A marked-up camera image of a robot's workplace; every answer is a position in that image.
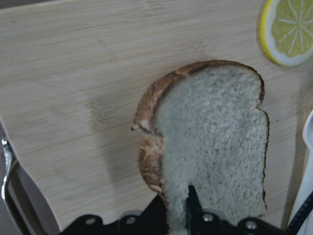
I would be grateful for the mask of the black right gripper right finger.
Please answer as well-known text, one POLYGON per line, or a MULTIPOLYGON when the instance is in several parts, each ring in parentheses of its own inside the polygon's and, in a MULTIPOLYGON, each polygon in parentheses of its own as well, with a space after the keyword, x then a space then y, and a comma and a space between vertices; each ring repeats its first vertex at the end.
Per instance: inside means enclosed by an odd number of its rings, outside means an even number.
POLYGON ((286 232, 254 217, 242 219, 236 226, 202 208, 194 186, 189 185, 186 199, 186 228, 190 235, 285 235, 286 232))

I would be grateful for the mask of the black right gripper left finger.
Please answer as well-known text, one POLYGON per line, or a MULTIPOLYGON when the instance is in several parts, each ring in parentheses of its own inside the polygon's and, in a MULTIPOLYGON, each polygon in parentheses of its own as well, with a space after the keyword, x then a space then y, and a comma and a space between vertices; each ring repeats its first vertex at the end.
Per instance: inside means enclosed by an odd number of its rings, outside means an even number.
POLYGON ((143 211, 124 212, 116 221, 104 223, 94 214, 76 218, 62 235, 165 235, 168 231, 166 209, 160 196, 156 196, 143 211))

